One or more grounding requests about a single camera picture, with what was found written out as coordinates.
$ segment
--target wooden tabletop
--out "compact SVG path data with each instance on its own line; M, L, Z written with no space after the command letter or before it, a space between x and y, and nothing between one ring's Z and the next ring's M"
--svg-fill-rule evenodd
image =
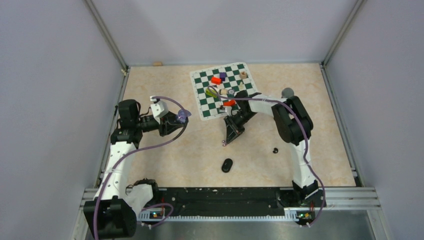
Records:
M310 151L312 167L326 186L354 186L351 167L342 143L329 96L317 63L248 64L259 92L281 97L290 87L313 121ZM213 65L132 67L125 99L141 103L141 112L151 104L150 96L166 96L192 113L184 134L169 145L136 153L128 184L155 179L160 187L288 187L293 164L289 144L277 132L272 117L255 115L245 132L222 146L226 126L223 118L202 121L199 117L189 73ZM167 102L169 110L179 108ZM144 133L140 146L171 139L158 131ZM233 160L228 173L221 170L225 159Z

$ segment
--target green and white checkered board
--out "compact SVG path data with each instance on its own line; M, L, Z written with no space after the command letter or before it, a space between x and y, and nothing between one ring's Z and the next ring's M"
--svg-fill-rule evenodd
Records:
M241 72L246 72L247 78L241 79ZM211 78L219 78L220 73L226 73L225 81L223 81L220 85L211 83ZM258 91L245 62L235 62L227 65L192 71L190 72L190 78L193 85L195 100L198 106L199 116L202 121L217 119L227 115L226 113L219 112L219 108L223 103L219 101L217 97L212 97L205 93L206 88L209 85L214 86L219 90L233 89L235 92L234 95L239 92L239 85L241 83L244 84L245 89L249 95ZM233 107L233 110L238 109L239 107L237 105Z

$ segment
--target robotic arm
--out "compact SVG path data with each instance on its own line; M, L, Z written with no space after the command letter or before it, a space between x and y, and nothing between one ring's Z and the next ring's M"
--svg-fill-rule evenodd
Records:
M141 180L137 182L130 194L126 194L127 176L134 160L134 154L126 157L115 169L113 166L124 155L139 148L143 133L158 130L161 137L171 134L184 126L176 114L168 110L163 101L150 98L152 115L140 115L141 105L133 99L121 101L118 104L120 119L117 127L110 136L110 156L106 166L106 174L111 174L105 190L100 199L97 215L97 229L100 239L131 237L136 231L137 216L143 207L154 198L158 185L154 180ZM93 234L93 218L96 200L84 204L83 212L88 226Z
M287 109L281 104L263 100L236 100L240 110L235 115L229 115L224 118L226 138L223 146L228 145L240 136L245 131L244 124L257 113L272 116L277 126L278 134L284 142L290 144L294 168L292 184L296 197L298 200L303 201L316 193L318 191L318 182L303 159L305 141L308 141L308 144L310 143L311 130L314 125L300 99L297 96L272 98L261 93L248 95L246 90L237 93L235 98L270 99L285 102L300 119L308 139L304 139L298 123L291 118ZM311 162L309 151L307 152L306 160L309 163Z

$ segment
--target white wall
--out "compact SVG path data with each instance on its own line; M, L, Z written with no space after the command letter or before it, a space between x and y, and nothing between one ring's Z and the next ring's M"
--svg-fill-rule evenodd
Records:
M328 70L395 239L423 239L424 1L373 0Z
M69 239L120 66L82 0L3 0L0 23L0 239Z
M356 0L94 0L129 65L320 62Z

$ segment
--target red object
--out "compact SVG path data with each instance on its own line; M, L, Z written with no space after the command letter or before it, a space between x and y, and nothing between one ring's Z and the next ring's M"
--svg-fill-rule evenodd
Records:
M213 83L213 84L216 84L216 85L220 85L221 83L222 83L222 80L221 80L221 78L218 78L218 77L212 77L211 79L210 79L210 82L211 83Z
M230 101L226 101L223 103L225 107L232 107L234 105L236 105L236 100L230 100Z

